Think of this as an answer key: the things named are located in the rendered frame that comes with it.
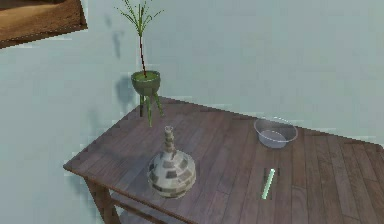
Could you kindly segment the brown framed wall picture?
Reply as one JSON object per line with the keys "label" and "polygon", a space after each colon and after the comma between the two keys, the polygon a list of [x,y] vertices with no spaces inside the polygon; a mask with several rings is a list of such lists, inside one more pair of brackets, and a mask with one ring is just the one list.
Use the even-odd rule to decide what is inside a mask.
{"label": "brown framed wall picture", "polygon": [[81,0],[0,0],[0,49],[87,28]]}

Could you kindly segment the clear glass bowl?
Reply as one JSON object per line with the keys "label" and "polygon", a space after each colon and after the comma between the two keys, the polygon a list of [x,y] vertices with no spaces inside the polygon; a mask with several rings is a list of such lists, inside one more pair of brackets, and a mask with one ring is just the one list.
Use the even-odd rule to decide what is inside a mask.
{"label": "clear glass bowl", "polygon": [[280,117],[257,118],[253,126],[259,141],[271,149],[282,149],[298,137],[297,128]]}

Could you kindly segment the green potted house plant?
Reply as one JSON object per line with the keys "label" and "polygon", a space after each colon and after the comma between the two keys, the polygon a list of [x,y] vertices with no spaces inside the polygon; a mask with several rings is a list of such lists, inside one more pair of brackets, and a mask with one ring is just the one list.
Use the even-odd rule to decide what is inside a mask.
{"label": "green potted house plant", "polygon": [[158,17],[162,10],[156,13],[149,12],[149,2],[153,0],[143,0],[133,4],[132,0],[122,0],[125,8],[117,8],[120,15],[124,16],[135,28],[138,35],[139,57],[141,71],[136,71],[131,75],[131,82],[134,90],[139,95],[139,112],[143,116],[143,111],[147,112],[147,120],[149,126],[152,126],[152,100],[155,100],[157,108],[161,116],[164,115],[162,105],[160,103],[158,91],[161,84],[161,75],[158,71],[148,70],[144,58],[144,31],[148,24]]}

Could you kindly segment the pale green stick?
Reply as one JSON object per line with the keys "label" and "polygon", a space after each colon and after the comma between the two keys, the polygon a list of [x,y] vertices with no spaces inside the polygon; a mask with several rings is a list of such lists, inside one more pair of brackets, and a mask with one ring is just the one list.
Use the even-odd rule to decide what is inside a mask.
{"label": "pale green stick", "polygon": [[271,188],[275,173],[276,173],[276,170],[274,168],[271,168],[268,172],[264,173],[264,176],[263,176],[264,187],[261,194],[261,198],[263,200],[266,200],[269,195],[269,190]]}

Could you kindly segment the dark brown wooden table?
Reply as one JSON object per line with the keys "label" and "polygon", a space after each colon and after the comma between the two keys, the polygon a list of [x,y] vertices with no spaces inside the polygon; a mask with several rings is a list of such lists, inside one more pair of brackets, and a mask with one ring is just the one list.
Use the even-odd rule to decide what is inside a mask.
{"label": "dark brown wooden table", "polygon": [[[384,224],[381,146],[301,128],[271,150],[249,116],[161,103],[164,115],[154,114],[152,126],[133,110],[64,166],[84,178],[105,224]],[[146,177],[167,125],[196,163],[196,182],[179,199],[160,197]]]}

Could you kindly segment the beige checkered round vase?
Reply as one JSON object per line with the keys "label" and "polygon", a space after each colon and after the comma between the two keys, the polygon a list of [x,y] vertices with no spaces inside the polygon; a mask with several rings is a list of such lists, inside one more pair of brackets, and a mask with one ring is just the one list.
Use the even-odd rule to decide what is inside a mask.
{"label": "beige checkered round vase", "polygon": [[196,181],[196,165],[189,154],[175,148],[172,126],[166,126],[164,134],[164,149],[149,162],[148,183],[161,197],[180,198]]}

